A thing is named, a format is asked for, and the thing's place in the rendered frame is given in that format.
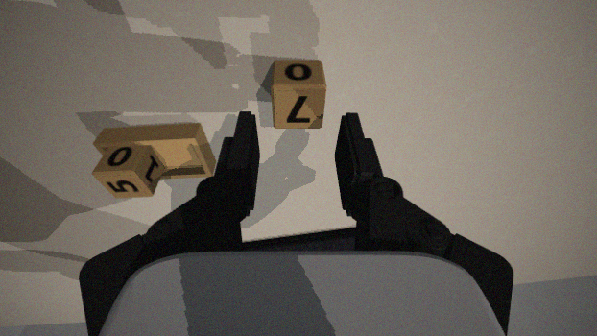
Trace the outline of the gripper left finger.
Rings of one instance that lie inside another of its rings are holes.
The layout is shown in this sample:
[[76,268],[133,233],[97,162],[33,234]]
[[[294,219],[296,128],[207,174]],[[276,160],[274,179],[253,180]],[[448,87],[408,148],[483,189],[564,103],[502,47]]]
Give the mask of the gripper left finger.
[[123,286],[142,266],[187,252],[243,252],[240,222],[254,209],[259,159],[255,114],[240,111],[234,136],[224,138],[214,176],[199,183],[194,198],[156,221],[147,233],[82,266],[79,281],[88,336],[99,336]]

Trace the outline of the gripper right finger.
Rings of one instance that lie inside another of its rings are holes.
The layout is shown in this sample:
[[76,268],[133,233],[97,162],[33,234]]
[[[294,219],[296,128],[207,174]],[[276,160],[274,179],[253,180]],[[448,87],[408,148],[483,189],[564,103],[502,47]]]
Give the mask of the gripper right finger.
[[[368,147],[367,147],[368,146]],[[356,222],[355,251],[423,252],[467,270],[508,333],[513,268],[501,255],[456,233],[403,197],[400,184],[384,177],[358,113],[342,116],[335,150],[341,202]]]

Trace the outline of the tan number cube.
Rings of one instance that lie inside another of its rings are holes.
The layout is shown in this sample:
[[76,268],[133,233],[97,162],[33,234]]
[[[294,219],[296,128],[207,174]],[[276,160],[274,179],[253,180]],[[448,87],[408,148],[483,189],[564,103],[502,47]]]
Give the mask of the tan number cube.
[[276,129],[320,129],[326,82],[320,61],[276,60],[271,81]]
[[164,166],[151,145],[108,147],[92,175],[114,198],[152,197]]

